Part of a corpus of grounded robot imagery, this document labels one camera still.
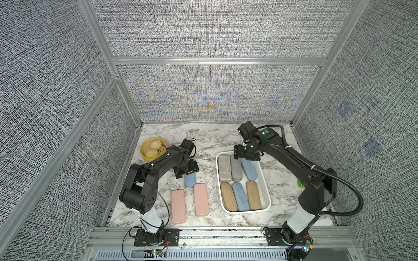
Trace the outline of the light blue case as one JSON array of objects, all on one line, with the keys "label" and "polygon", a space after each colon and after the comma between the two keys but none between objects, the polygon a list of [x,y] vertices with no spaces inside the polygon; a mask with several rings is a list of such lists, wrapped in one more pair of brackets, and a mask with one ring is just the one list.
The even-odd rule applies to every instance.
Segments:
[{"label": "light blue case", "polygon": [[253,166],[252,161],[241,159],[241,165],[242,165],[242,170],[244,171],[244,174],[246,175],[246,178],[249,181],[255,181],[258,179],[258,173],[255,167]]},{"label": "light blue case", "polygon": [[240,212],[250,211],[247,195],[241,183],[234,182],[232,184],[233,193]]},{"label": "light blue case", "polygon": [[186,188],[193,188],[196,184],[196,173],[185,175],[185,186]]}]

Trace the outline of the grey-beige rectangular glasses case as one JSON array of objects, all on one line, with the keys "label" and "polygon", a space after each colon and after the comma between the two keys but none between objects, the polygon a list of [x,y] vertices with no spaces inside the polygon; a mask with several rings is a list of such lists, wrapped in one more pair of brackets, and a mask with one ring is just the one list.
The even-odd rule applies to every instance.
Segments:
[{"label": "grey-beige rectangular glasses case", "polygon": [[220,182],[231,182],[231,161],[228,154],[221,154],[218,157],[218,174]]}]

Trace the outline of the pink glasses case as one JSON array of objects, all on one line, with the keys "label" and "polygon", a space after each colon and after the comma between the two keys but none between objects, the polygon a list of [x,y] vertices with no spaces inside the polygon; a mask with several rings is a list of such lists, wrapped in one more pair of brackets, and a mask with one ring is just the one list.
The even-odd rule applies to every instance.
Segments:
[{"label": "pink glasses case", "polygon": [[194,185],[193,189],[196,216],[209,215],[210,207],[206,185],[203,183],[198,183]]},{"label": "pink glasses case", "polygon": [[172,223],[174,225],[184,224],[186,219],[185,192],[174,190],[172,191]]}]

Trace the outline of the tan glasses case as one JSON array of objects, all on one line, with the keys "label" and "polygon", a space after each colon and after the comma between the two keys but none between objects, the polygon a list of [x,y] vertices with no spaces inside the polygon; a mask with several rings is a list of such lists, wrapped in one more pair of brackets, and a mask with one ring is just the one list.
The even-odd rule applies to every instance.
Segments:
[{"label": "tan glasses case", "polygon": [[221,183],[221,195],[225,209],[229,212],[237,212],[238,205],[230,183]]},{"label": "tan glasses case", "polygon": [[246,188],[250,210],[261,210],[262,204],[257,183],[255,181],[248,181],[246,183]]}]

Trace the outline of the grey fabric glasses case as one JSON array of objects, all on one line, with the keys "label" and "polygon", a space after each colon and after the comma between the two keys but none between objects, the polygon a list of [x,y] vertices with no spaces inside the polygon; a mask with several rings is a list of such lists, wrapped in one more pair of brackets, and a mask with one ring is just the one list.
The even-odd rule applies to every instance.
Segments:
[{"label": "grey fabric glasses case", "polygon": [[231,179],[234,182],[240,182],[243,177],[242,165],[240,159],[235,159],[234,155],[230,156],[231,163]]}]

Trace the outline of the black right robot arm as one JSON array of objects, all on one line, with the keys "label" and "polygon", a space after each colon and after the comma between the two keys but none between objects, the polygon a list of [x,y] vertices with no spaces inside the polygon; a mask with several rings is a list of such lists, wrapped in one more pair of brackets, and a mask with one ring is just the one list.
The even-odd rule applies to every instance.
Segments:
[{"label": "black right robot arm", "polygon": [[234,158],[259,161],[265,154],[276,159],[304,186],[298,196],[294,213],[282,225],[281,238],[295,244],[307,235],[309,228],[325,214],[326,207],[336,197],[336,176],[332,169],[323,169],[309,162],[286,140],[280,125],[255,127],[250,121],[238,129],[244,144],[234,146]]}]

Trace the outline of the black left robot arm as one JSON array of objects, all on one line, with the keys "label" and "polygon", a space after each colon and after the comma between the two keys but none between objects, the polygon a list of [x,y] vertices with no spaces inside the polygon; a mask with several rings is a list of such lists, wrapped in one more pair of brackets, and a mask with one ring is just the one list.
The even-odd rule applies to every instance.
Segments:
[{"label": "black left robot arm", "polygon": [[140,234],[152,243],[161,243],[164,237],[164,227],[167,225],[158,216],[155,202],[160,195],[158,184],[160,178],[169,170],[174,171],[175,178],[199,171],[194,138],[185,138],[181,145],[172,145],[157,159],[143,164],[133,164],[129,167],[124,184],[119,194],[119,201],[125,207],[139,212]]}]

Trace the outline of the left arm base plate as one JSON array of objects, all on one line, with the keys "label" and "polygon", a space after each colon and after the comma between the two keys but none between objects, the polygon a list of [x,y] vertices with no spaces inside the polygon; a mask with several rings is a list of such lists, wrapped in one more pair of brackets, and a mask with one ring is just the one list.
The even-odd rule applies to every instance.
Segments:
[{"label": "left arm base plate", "polygon": [[144,229],[137,230],[134,246],[157,247],[178,246],[180,239],[180,230],[177,228],[168,228],[159,230],[156,234],[146,232]]}]

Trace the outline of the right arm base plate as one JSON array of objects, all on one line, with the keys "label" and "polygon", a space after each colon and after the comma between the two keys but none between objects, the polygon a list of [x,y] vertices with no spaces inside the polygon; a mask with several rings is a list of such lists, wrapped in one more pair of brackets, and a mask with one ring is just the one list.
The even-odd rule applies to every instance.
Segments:
[{"label": "right arm base plate", "polygon": [[307,241],[312,243],[312,238],[308,232],[306,234],[304,232],[297,234],[290,228],[264,227],[262,233],[266,237],[269,246],[291,246],[296,243],[297,239],[299,239],[298,245],[305,245]]}]

